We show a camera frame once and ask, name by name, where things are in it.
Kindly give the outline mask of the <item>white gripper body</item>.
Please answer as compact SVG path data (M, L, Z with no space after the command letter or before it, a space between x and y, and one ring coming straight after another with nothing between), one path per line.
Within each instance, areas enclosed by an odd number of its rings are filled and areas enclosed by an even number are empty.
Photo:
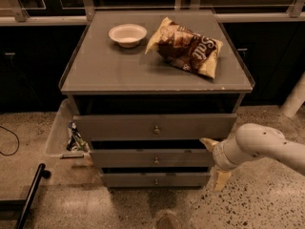
M213 146L213 160L216 166L223 171L231 171L237 167L232 161L232 156L236 151L234 140L223 140Z

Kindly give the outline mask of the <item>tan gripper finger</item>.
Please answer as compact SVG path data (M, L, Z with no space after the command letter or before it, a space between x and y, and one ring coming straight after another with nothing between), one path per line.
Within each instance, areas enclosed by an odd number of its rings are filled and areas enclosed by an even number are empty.
M202 137L199 141L206 147L206 149L211 152L214 147L218 144L217 140L213 140L210 138Z
M231 175L232 173L229 171L216 170L214 172L214 189L217 192L221 191L225 187Z

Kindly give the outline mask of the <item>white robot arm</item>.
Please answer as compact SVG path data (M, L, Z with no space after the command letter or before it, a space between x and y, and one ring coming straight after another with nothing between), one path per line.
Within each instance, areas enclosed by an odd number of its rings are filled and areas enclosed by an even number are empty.
M200 142L213 154L216 165L214 189L221 191L232 170L248 161L268 157L305 175L305 145L287 140L278 129L247 123L232 138L216 141L207 137Z

